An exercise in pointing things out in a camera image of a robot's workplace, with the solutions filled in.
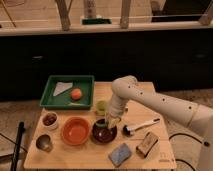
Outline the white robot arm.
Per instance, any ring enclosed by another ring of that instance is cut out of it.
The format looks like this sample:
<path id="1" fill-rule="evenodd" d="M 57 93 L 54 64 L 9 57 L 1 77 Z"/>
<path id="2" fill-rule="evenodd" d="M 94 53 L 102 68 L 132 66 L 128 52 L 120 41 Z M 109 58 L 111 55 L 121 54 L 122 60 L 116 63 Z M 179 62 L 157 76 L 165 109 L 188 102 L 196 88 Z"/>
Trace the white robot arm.
<path id="1" fill-rule="evenodd" d="M 108 102 L 108 127 L 116 126 L 129 100 L 169 117 L 203 138 L 196 171 L 213 171 L 213 108 L 146 91 L 138 86 L 134 76 L 115 79 L 111 84 L 112 96 Z"/>

